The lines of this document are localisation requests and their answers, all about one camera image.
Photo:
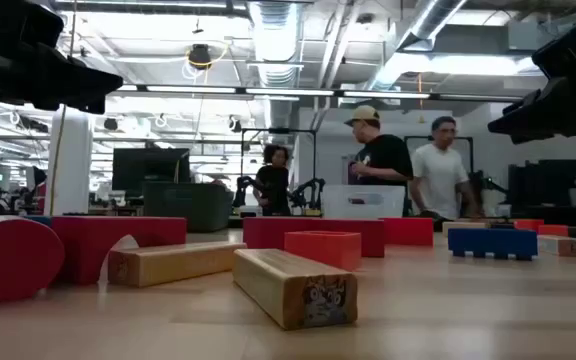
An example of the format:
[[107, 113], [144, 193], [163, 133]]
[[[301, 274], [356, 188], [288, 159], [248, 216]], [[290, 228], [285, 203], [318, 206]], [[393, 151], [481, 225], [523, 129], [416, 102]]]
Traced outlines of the black ceiling dome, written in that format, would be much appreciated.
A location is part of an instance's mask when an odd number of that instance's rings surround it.
[[193, 44], [187, 55], [187, 61], [196, 70], [207, 70], [212, 66], [208, 44]]

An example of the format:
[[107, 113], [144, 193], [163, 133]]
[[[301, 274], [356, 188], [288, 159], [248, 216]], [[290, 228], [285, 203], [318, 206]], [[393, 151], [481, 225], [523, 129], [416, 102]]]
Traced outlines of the green plastic bin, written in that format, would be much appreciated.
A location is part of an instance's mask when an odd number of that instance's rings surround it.
[[142, 189], [144, 215], [182, 217], [191, 233], [209, 233], [228, 226], [233, 193], [216, 183], [147, 182]]

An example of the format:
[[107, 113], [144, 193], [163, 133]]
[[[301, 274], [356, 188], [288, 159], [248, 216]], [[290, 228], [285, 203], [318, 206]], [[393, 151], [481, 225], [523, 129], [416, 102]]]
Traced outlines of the white column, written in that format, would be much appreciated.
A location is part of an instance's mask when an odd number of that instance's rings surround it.
[[87, 213], [93, 118], [62, 105], [53, 115], [44, 214]]

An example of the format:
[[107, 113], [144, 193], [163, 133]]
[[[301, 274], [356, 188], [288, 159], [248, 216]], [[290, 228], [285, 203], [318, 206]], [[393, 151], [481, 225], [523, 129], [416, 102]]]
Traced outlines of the wooden block with cat print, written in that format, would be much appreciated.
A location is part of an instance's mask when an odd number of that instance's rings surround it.
[[358, 281], [346, 270], [278, 249], [238, 249], [232, 274], [285, 330], [349, 324], [358, 318]]

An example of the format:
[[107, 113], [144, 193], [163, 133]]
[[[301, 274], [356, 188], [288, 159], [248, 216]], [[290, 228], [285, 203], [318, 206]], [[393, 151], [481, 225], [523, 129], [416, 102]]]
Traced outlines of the overhead light beam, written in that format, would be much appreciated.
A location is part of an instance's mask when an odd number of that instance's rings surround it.
[[344, 89], [307, 89], [307, 88], [249, 88], [200, 85], [124, 85], [110, 93], [110, 96], [270, 96], [270, 97], [328, 97], [386, 100], [430, 100], [510, 103], [519, 101], [519, 96], [480, 95], [437, 92], [389, 92]]

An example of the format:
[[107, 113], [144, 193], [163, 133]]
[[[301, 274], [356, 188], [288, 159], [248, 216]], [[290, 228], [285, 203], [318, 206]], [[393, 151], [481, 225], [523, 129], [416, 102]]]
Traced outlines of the black computer monitor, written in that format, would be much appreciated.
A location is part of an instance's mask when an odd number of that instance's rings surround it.
[[138, 196], [145, 182], [191, 182], [189, 150], [115, 148], [112, 159], [112, 189]]

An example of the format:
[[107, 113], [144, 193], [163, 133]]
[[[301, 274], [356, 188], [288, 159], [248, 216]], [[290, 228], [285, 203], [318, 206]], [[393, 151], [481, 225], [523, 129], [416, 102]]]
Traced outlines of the plain wooden block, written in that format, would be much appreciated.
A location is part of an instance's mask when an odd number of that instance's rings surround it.
[[244, 243], [214, 242], [112, 250], [107, 280], [113, 285], [149, 287], [228, 272]]

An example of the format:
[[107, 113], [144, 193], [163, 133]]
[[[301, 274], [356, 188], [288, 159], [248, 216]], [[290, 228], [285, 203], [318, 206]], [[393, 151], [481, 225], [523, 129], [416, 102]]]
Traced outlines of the long red rectangular block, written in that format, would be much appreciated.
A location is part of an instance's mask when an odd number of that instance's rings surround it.
[[385, 228], [381, 220], [314, 217], [248, 217], [242, 220], [243, 242], [252, 249], [284, 249], [284, 234], [296, 231], [334, 231], [361, 234], [362, 256], [385, 256]]

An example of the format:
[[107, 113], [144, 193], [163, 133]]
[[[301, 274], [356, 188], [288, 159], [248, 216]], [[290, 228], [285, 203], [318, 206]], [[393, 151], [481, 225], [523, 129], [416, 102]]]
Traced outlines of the silver ventilation duct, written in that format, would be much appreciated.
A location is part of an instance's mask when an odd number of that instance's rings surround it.
[[383, 45], [382, 64], [363, 89], [389, 91], [399, 77], [426, 65], [423, 52], [434, 48], [437, 35], [468, 0], [418, 0], [412, 15], [396, 25]]
[[295, 88], [295, 65], [302, 6], [297, 3], [253, 1], [247, 4], [262, 88]]

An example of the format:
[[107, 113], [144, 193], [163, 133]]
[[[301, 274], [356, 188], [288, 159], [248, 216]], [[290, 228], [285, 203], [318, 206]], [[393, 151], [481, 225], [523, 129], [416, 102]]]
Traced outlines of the orange hollow toy brick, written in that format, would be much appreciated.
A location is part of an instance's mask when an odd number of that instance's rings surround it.
[[284, 234], [284, 250], [347, 271], [360, 267], [360, 233], [335, 231], [296, 231]]

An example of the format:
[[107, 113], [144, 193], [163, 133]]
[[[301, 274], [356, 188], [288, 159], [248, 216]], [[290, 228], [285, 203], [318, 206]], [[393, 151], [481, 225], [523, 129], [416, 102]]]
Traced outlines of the person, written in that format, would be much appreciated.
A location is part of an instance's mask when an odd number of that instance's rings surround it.
[[458, 195], [466, 200], [471, 216], [481, 214], [462, 157], [452, 148], [456, 129], [454, 118], [436, 118], [431, 125], [433, 140], [417, 148], [411, 157], [413, 178], [409, 194], [421, 217], [458, 219]]
[[348, 164], [350, 185], [395, 186], [403, 189], [401, 213], [406, 216], [407, 185], [413, 179], [409, 150], [398, 136], [381, 132], [381, 118], [370, 105], [358, 106], [344, 122], [363, 148]]
[[257, 171], [253, 194], [264, 216], [288, 216], [288, 150], [280, 145], [267, 145], [264, 149], [264, 165]]

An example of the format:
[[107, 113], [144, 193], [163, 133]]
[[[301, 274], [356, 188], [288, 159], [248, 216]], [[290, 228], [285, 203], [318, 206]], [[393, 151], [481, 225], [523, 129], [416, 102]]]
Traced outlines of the short red rectangular block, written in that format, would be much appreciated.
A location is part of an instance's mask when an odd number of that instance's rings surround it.
[[430, 218], [383, 218], [387, 245], [434, 246], [434, 226]]

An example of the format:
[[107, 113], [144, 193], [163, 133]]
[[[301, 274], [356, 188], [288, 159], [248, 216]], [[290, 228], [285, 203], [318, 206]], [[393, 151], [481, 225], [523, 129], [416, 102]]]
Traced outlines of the red arch block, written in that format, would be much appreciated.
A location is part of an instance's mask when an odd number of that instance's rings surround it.
[[96, 283], [104, 259], [125, 236], [152, 247], [185, 244], [187, 235], [182, 217], [55, 216], [51, 228], [65, 249], [58, 279], [75, 285]]

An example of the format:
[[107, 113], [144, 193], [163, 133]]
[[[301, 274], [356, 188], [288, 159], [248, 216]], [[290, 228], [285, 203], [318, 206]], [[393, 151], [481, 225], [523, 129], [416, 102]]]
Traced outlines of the red cylinder block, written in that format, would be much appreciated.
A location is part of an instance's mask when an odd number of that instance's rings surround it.
[[0, 302], [30, 298], [59, 274], [65, 249], [47, 225], [0, 216]]

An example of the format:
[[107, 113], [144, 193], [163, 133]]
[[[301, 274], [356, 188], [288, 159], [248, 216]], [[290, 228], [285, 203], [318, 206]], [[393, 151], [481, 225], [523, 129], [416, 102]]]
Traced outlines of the black shelf unit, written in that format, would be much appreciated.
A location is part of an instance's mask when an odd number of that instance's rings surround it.
[[576, 159], [545, 159], [508, 166], [507, 200], [513, 208], [571, 206], [576, 189]]

